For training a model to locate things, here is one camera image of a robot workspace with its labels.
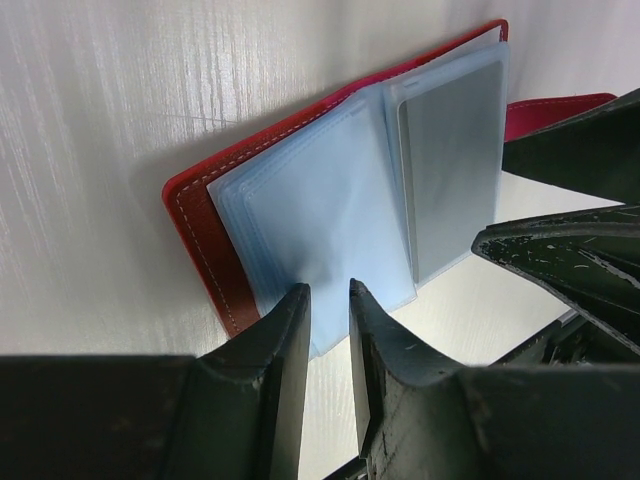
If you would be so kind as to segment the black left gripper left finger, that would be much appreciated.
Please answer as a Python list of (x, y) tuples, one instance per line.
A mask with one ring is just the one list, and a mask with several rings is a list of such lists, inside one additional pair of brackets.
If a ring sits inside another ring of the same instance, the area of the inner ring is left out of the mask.
[(264, 318), (199, 359), (195, 478), (297, 478), (310, 313), (310, 288), (296, 284)]

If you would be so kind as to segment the red leather card holder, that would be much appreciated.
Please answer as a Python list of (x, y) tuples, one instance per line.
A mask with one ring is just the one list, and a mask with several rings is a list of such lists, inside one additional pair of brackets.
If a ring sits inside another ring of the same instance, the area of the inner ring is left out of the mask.
[(508, 24), (491, 21), (356, 80), (170, 179), (163, 200), (230, 336), (297, 283), (311, 290), (311, 357), (349, 331), (348, 289), (396, 310), (413, 279), (397, 110), (405, 83), (438, 69), (505, 64)]

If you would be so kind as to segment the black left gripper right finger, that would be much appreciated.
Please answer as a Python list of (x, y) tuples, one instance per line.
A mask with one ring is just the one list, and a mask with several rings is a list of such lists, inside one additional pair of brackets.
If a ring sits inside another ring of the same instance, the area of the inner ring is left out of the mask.
[(356, 279), (349, 314), (358, 448), (369, 478), (469, 477), (461, 364), (394, 320)]

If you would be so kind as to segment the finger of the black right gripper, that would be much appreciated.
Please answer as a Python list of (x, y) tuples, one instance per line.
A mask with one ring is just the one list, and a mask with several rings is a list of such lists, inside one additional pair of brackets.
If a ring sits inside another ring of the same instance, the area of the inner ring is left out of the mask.
[(602, 199), (639, 202), (639, 91), (507, 107), (502, 169)]
[(639, 206), (490, 225), (471, 251), (543, 288), (626, 347), (639, 348)]

